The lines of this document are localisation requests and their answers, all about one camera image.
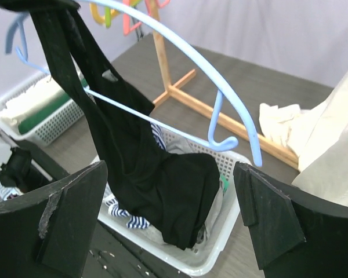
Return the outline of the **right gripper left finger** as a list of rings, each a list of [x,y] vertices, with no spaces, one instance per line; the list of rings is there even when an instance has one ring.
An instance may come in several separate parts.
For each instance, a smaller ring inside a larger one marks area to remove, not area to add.
[[[0,277],[81,277],[106,183],[99,161],[0,202]]]

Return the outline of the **black tank top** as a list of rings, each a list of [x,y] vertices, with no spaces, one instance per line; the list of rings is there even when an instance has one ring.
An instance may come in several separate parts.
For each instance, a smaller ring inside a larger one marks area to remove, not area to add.
[[[84,112],[120,208],[144,217],[164,242],[192,248],[218,192],[215,159],[161,149],[148,121],[108,103],[145,115],[154,109],[111,65],[76,2],[0,1],[0,8],[30,13],[53,79]]]

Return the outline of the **green tank top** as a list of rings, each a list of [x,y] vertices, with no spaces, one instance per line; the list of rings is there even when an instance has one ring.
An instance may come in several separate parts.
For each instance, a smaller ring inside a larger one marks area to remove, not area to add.
[[[220,175],[220,187],[222,188],[223,195],[227,192],[227,189],[229,187],[229,182],[227,178],[223,175]]]

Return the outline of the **pink hanger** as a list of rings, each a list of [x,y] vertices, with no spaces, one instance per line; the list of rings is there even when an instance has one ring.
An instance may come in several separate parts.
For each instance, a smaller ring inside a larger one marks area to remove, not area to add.
[[[123,15],[123,34],[128,35],[133,32],[135,29],[140,27],[143,23],[147,24],[150,27],[153,27],[155,31],[160,30],[160,25],[157,19],[151,18],[151,1],[145,1],[145,5],[148,11],[148,14],[143,14],[139,10],[134,10],[134,6],[140,1],[122,1],[122,3],[129,7],[127,12]]]

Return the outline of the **light blue hanger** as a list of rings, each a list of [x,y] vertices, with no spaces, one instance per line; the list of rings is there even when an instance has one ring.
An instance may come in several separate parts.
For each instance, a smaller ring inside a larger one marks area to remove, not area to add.
[[[199,54],[184,39],[175,34],[168,27],[160,22],[159,10],[166,7],[169,1],[146,1],[147,13],[142,13],[135,6],[138,1],[89,1],[90,12],[95,22],[109,27],[111,20],[118,14],[123,15],[123,32],[125,35],[137,30],[142,24],[154,30],[154,43],[159,61],[162,80],[165,91],[154,100],[156,105],[162,104],[172,97],[182,104],[204,115],[210,120],[207,139],[203,140],[190,134],[184,133],[174,127],[161,123],[149,116],[145,116],[125,105],[116,101],[109,100],[108,103],[130,112],[142,119],[155,123],[179,136],[185,137],[190,141],[212,149],[216,152],[225,152],[238,145],[238,139],[229,137],[221,142],[216,142],[214,133],[217,125],[228,128],[240,137],[249,141],[252,152],[253,162],[256,166],[262,166],[262,152],[260,148],[259,135],[256,131],[252,117],[239,96],[224,79],[224,77]],[[200,100],[183,92],[181,88],[192,80],[196,75],[196,70],[191,70],[179,79],[175,84],[171,83],[171,75],[166,57],[164,40],[169,40],[179,50],[181,50],[217,87],[215,103],[212,107],[204,104]]]

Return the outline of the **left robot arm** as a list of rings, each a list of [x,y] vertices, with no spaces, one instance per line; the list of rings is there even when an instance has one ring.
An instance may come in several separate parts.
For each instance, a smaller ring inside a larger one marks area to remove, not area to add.
[[[0,139],[0,198],[13,199],[48,185],[53,178],[32,158],[30,152]]]

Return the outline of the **lime green hanger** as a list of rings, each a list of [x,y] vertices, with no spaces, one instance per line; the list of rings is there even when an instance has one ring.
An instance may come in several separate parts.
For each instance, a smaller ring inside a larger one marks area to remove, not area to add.
[[[141,2],[141,0],[123,0],[122,1],[122,3],[124,5],[130,6],[133,8],[135,8],[137,6],[137,4],[139,4],[140,2]],[[117,17],[119,14],[120,14],[119,11],[105,7],[104,8],[104,16],[102,17],[103,24],[105,25],[105,27],[110,28],[112,19]]]

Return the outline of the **blue striped tank top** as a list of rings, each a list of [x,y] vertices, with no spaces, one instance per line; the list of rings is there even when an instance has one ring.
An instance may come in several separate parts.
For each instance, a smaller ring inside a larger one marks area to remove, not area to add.
[[[155,142],[161,149],[166,150],[161,128],[154,123],[150,123],[150,126]],[[128,229],[147,229],[150,226],[150,223],[144,217],[129,214],[126,210],[119,207],[118,200],[112,193],[109,184],[106,185],[104,191],[103,203],[108,208],[107,213],[112,217],[128,218],[126,223]]]

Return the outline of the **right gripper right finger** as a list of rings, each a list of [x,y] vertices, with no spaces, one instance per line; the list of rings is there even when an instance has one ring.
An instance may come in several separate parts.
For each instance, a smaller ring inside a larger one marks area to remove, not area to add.
[[[242,220],[265,277],[348,277],[348,207],[236,163]]]

